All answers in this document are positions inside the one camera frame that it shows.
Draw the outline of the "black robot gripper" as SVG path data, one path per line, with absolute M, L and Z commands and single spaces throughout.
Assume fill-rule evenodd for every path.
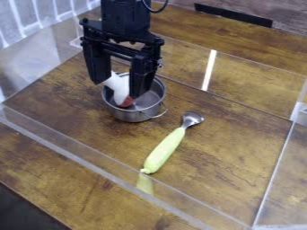
M 111 57 L 131 62 L 129 96 L 136 99 L 148 90 L 162 66 L 162 37 L 149 31 L 151 15 L 166 9 L 151 7 L 151 0 L 100 0 L 100 19 L 80 20 L 81 47 L 93 84 L 112 75 Z

